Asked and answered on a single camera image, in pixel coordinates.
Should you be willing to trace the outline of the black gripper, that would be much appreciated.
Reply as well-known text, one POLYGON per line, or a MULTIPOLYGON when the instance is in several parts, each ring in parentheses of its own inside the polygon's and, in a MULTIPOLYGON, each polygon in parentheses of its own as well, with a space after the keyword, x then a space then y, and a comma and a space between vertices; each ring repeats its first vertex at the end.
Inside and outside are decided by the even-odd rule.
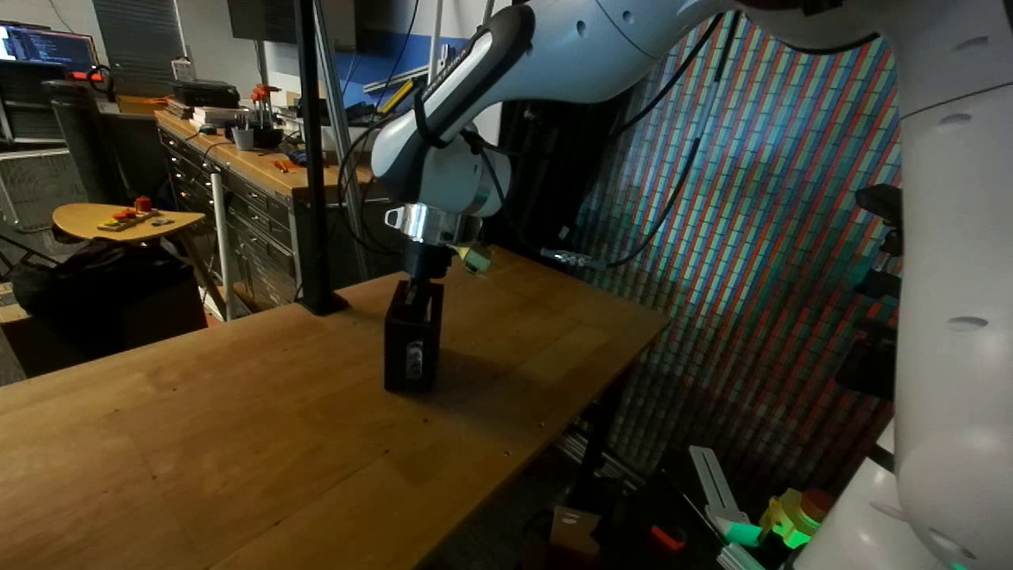
POLYGON ((407 250, 407 275, 411 283, 436 283, 446 275, 454 262, 454 250, 442 245, 410 245, 407 250))

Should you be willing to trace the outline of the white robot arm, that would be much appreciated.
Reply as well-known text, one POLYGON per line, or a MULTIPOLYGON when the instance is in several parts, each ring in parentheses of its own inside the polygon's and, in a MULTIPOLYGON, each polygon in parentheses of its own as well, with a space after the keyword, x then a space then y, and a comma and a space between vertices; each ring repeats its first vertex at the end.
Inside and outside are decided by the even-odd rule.
POLYGON ((1010 0, 523 0, 491 16, 373 173, 421 250, 479 198, 466 134, 505 102, 600 105, 702 22, 738 11, 801 58, 878 41, 893 58, 902 288, 893 462, 862 467, 807 570, 1013 570, 1013 22, 1010 0))

